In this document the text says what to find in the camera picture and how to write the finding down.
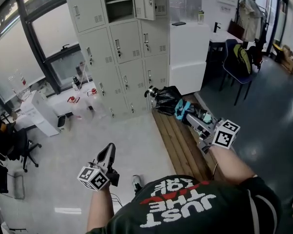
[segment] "shelf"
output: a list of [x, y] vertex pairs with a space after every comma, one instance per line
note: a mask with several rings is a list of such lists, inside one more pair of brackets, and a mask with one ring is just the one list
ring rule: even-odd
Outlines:
[[130, 1], [130, 0], [115, 0], [115, 1], [107, 2], [106, 4], [112, 4], [112, 3], [124, 2], [124, 1]]
[[134, 18], [135, 18], [135, 15], [134, 14], [126, 15], [126, 16], [122, 16], [122, 17], [116, 17], [116, 18], [112, 18], [110, 20], [110, 23], [118, 22], [118, 21], [124, 21], [124, 20], [129, 20], [129, 19], [134, 19]]

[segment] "desk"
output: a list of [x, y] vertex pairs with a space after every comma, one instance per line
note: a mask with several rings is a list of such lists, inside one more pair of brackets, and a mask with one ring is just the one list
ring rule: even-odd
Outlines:
[[206, 70], [205, 70], [205, 75], [203, 79], [203, 85], [205, 85], [209, 79], [213, 76], [215, 73], [215, 70], [211, 69], [211, 63], [213, 62], [212, 60], [212, 53], [213, 49], [219, 49], [219, 48], [224, 48], [226, 40], [228, 39], [236, 39], [238, 43], [242, 44], [243, 41], [240, 40], [239, 38], [235, 37], [234, 35], [230, 34], [227, 31], [218, 31], [217, 33], [210, 33], [209, 36], [209, 52], [207, 54], [207, 59], [206, 59]]

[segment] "chair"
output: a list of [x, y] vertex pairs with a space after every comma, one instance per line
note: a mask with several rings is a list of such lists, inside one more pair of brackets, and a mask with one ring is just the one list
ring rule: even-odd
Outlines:
[[234, 70], [230, 66], [230, 63], [228, 62], [227, 59], [228, 59], [229, 53], [233, 51], [233, 49], [234, 49], [236, 44], [238, 44], [238, 41], [236, 39], [226, 40], [226, 47], [224, 49], [226, 59], [225, 59], [224, 64], [223, 64], [223, 68], [225, 70], [225, 73], [224, 73], [224, 76], [223, 76], [223, 79], [222, 79], [222, 82], [221, 82], [221, 85], [220, 85], [220, 88], [219, 88], [219, 91], [222, 91], [227, 74], [229, 75], [229, 77], [230, 76], [232, 77], [231, 87], [233, 86], [235, 80], [237, 80], [240, 83], [240, 88], [239, 88], [238, 94], [236, 96], [234, 105], [236, 105], [238, 100], [239, 100], [243, 85], [244, 84], [249, 84], [248, 89], [247, 89], [247, 91], [245, 93], [245, 96], [244, 96], [244, 99], [246, 99], [246, 97], [248, 96], [251, 84], [252, 84], [253, 77], [254, 77], [254, 75], [250, 75], [249, 77], [245, 78], [245, 77], [239, 77], [239, 76], [234, 74]]
[[37, 146], [39, 148], [41, 148], [42, 146], [39, 143], [33, 144], [33, 142], [27, 138], [27, 132], [25, 128], [22, 128], [19, 131], [14, 132], [12, 134], [12, 140], [13, 149], [7, 154], [7, 157], [10, 160], [19, 159], [20, 156], [24, 157], [23, 169], [26, 173], [27, 169], [25, 167], [27, 158], [30, 158], [30, 160], [35, 164], [35, 167], [39, 167], [39, 164], [37, 164], [36, 161], [30, 155], [30, 152], [34, 150]]

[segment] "black office chair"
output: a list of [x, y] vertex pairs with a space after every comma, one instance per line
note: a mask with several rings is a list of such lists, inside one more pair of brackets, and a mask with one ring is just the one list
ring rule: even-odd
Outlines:
[[30, 158], [30, 160], [35, 164], [35, 167], [39, 167], [39, 164], [30, 155], [30, 152], [34, 150], [37, 146], [39, 148], [41, 148], [42, 146], [39, 143], [33, 144], [33, 142], [27, 138], [27, 132], [25, 128], [22, 128], [17, 132], [13, 132], [12, 143], [13, 148], [7, 153], [7, 157], [10, 160], [20, 159], [20, 156], [22, 156], [24, 158], [23, 169], [26, 173], [27, 169], [25, 167], [27, 158]]

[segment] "plastic bottle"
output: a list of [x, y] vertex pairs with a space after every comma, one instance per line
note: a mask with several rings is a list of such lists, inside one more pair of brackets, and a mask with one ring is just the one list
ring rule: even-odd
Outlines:
[[67, 102], [71, 103], [72, 113], [77, 119], [82, 119], [86, 122], [92, 120], [92, 112], [84, 99], [71, 96]]
[[100, 95], [98, 94], [97, 90], [95, 88], [91, 89], [91, 91], [87, 92], [87, 95], [89, 97], [92, 97], [91, 100], [91, 106], [94, 110], [95, 116], [97, 115], [99, 119], [106, 116], [105, 108], [103, 106], [102, 100]]

